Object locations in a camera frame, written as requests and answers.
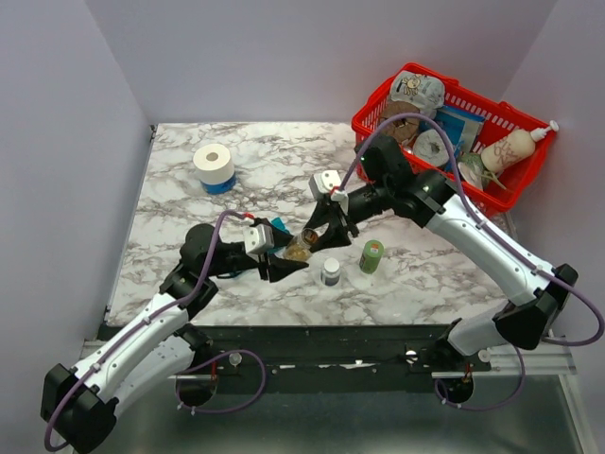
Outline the clear jar of yellow pills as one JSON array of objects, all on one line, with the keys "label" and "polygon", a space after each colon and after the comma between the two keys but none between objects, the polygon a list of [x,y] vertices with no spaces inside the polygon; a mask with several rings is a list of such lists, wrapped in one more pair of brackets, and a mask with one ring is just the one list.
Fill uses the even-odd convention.
[{"label": "clear jar of yellow pills", "polygon": [[299,262],[306,262],[311,257],[311,248],[318,240],[318,233],[310,228],[304,228],[294,236],[285,247],[283,258]]}]

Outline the teal weekly pill organizer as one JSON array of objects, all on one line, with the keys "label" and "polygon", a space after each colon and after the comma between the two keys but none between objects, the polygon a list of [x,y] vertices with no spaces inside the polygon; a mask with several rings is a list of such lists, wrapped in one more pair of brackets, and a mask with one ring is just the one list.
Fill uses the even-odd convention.
[{"label": "teal weekly pill organizer", "polygon": [[289,233],[288,229],[285,227],[285,224],[283,223],[283,221],[280,218],[273,218],[270,223],[277,229],[279,229],[280,231],[284,232],[284,233]]}]

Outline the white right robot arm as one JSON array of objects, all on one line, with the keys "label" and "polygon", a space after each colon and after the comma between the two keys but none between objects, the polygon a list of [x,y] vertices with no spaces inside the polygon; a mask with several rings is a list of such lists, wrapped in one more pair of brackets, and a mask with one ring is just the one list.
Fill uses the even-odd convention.
[{"label": "white right robot arm", "polygon": [[392,211],[455,246],[506,296],[503,305],[450,325],[434,350],[441,368],[454,371],[484,348],[509,343],[533,350],[545,340],[578,280],[574,268],[536,258],[480,211],[466,208],[453,181],[438,170],[414,172],[389,136],[372,140],[361,165],[369,183],[345,195],[337,191],[341,180],[334,170],[310,178],[317,204],[306,225],[326,229],[313,252],[350,245],[358,223]]}]

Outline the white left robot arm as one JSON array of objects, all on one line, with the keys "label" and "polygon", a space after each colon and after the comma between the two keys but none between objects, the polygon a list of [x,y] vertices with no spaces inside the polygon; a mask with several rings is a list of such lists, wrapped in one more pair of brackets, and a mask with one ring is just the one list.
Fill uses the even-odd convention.
[{"label": "white left robot arm", "polygon": [[266,218],[253,218],[237,242],[222,241],[219,230],[208,223],[192,227],[177,266],[134,319],[87,358],[71,367],[57,364],[46,373],[41,417],[47,452],[67,446],[92,452],[119,415],[156,381],[184,370],[197,374],[208,366],[208,348],[186,334],[217,293],[213,277],[256,270],[262,280],[275,283],[306,266],[275,255],[293,236]]}]

